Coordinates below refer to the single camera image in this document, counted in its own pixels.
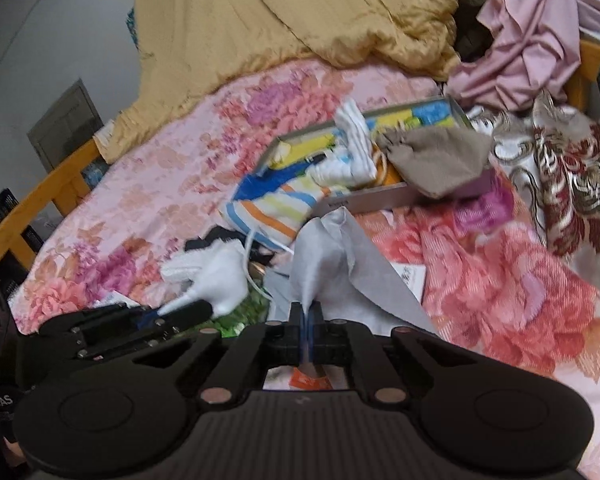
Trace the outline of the orange white box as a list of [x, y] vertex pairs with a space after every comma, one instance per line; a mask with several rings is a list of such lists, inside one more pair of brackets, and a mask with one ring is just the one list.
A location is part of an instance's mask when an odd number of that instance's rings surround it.
[[303, 391], [332, 390], [332, 382], [321, 368], [305, 372], [300, 367], [294, 367], [289, 379], [291, 389]]

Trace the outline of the light grey cloth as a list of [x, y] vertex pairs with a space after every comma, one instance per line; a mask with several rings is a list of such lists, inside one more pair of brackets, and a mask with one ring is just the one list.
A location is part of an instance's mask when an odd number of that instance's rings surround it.
[[375, 335], [388, 336], [407, 324], [437, 331], [400, 274], [343, 207], [302, 226], [291, 260], [268, 270], [264, 287], [272, 297], [270, 321], [285, 321], [294, 302], [308, 312], [317, 301], [326, 320], [359, 322]]

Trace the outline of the green patterned item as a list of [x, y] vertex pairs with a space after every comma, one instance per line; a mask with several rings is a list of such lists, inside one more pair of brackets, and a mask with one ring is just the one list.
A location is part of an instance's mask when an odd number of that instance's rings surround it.
[[235, 310], [217, 318], [212, 325], [224, 338], [236, 337], [246, 327], [264, 322], [268, 317], [269, 308], [270, 300], [250, 290], [248, 296]]

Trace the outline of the pink crumpled cloth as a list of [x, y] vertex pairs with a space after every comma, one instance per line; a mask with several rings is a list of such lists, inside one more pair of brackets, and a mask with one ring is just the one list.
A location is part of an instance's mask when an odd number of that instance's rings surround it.
[[600, 38], [600, 0], [486, 0], [477, 21], [493, 42], [458, 64], [445, 93], [461, 106], [518, 112], [543, 91], [560, 100], [581, 65], [580, 36]]

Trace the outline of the white fluffy cloth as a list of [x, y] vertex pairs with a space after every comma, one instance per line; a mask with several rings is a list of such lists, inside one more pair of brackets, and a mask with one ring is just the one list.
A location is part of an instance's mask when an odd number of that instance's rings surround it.
[[190, 250], [163, 263], [160, 275], [167, 283], [189, 282], [188, 289], [158, 309], [167, 315], [204, 300], [211, 304], [212, 318], [232, 313], [248, 296], [245, 248], [239, 240], [215, 240], [209, 247]]

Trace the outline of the pink floral bedsheet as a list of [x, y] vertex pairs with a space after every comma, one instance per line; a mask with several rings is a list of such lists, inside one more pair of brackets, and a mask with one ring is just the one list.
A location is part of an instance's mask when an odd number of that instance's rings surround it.
[[[110, 292], [157, 307], [174, 296], [159, 266], [221, 222], [240, 178], [282, 134], [361, 110], [436, 96], [429, 78], [372, 63], [335, 70], [294, 61], [232, 81], [112, 166], [53, 232], [10, 300], [20, 332]], [[364, 214], [395, 262], [426, 266], [424, 307], [444, 339], [564, 382], [591, 405], [580, 469], [600, 479], [600, 293], [541, 244], [506, 177], [465, 205]]]

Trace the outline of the colourful wall poster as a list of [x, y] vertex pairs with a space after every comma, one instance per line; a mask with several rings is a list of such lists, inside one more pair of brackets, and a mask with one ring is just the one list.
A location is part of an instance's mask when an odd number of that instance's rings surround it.
[[126, 14], [125, 25], [129, 31], [129, 34], [130, 34], [130, 37], [132, 39], [132, 43], [134, 44], [135, 49], [138, 49], [138, 38], [137, 38], [136, 19], [135, 19], [135, 9], [134, 8], [129, 10], [128, 14]]

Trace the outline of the yellow quilted comforter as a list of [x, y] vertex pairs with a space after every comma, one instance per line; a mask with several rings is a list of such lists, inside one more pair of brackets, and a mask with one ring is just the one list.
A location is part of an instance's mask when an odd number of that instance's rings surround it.
[[437, 80], [457, 64], [457, 0], [134, 0], [140, 91], [97, 147], [115, 162], [232, 79], [296, 58], [378, 56]]

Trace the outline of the colourful cartoon towel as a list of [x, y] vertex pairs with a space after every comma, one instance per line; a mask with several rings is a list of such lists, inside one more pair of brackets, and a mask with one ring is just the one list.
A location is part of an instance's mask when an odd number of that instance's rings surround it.
[[317, 185], [307, 174], [311, 166], [326, 158], [335, 148], [340, 132], [326, 133], [295, 146], [282, 144], [266, 176], [247, 174], [238, 184], [233, 198], [224, 206], [222, 216], [234, 230], [253, 236], [261, 245], [279, 250], [289, 245], [306, 222], [314, 206], [325, 198], [347, 195], [360, 188], [374, 188], [385, 178], [380, 165], [388, 162], [370, 132], [377, 178], [359, 188]]

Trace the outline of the white baby socks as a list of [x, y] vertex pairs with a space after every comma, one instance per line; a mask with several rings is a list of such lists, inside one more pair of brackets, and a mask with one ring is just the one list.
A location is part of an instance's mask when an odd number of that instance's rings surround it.
[[321, 186], [359, 188], [373, 183], [377, 178], [377, 168], [373, 160], [370, 129], [355, 100], [343, 101], [336, 110], [334, 121], [340, 132], [336, 148], [306, 170], [306, 174]]

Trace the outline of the white printed card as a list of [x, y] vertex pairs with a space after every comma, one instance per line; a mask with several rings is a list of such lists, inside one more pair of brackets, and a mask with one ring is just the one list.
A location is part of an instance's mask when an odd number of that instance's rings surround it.
[[423, 264], [391, 263], [393, 270], [400, 275], [401, 280], [414, 295], [418, 302], [424, 296], [427, 268]]

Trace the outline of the grey shallow box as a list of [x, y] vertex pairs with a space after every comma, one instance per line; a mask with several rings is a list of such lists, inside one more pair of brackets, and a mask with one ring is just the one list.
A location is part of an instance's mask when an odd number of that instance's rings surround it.
[[[425, 101], [390, 106], [373, 110], [364, 114], [370, 132], [378, 136], [385, 128], [415, 129], [428, 126], [457, 126], [471, 128], [469, 119], [460, 106], [451, 98], [437, 96]], [[303, 141], [309, 141], [322, 134], [335, 133], [334, 122], [323, 122], [309, 128], [293, 131], [272, 141], [258, 160], [253, 174], [258, 177], [266, 176], [273, 169], [274, 155], [279, 147], [286, 143], [295, 146]], [[390, 162], [380, 165], [380, 174], [385, 181], [376, 188], [355, 191], [343, 198], [325, 198], [312, 209], [312, 216], [322, 216], [340, 206], [347, 207], [352, 214], [366, 214], [381, 209], [392, 209], [413, 206], [420, 202], [428, 203], [434, 200], [473, 200], [489, 193], [494, 185], [495, 169], [491, 166], [483, 171], [480, 178], [457, 188], [451, 194], [441, 198], [430, 198], [419, 192], [417, 188], [404, 182]]]

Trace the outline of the wooden bed frame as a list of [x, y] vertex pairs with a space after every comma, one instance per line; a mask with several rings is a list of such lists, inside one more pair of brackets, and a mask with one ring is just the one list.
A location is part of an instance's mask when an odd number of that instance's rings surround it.
[[22, 232], [49, 204], [53, 204], [63, 217], [75, 210], [91, 193], [82, 171], [98, 158], [99, 150], [95, 141], [90, 139], [15, 206], [0, 223], [0, 261], [6, 252], [11, 252], [26, 270], [31, 269], [35, 253], [22, 237]]

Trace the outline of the taupe drawstring pouch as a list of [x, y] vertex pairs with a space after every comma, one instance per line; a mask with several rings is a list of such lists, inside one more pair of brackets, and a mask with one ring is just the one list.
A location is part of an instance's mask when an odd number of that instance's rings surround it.
[[377, 137], [402, 180], [430, 198], [441, 198], [477, 180], [491, 167], [492, 138], [471, 128], [385, 128]]

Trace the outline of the red gold brocade cloth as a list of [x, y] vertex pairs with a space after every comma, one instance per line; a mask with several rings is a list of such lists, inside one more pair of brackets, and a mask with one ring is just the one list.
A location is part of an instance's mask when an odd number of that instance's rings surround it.
[[541, 93], [528, 112], [472, 108], [546, 249], [600, 291], [600, 120]]

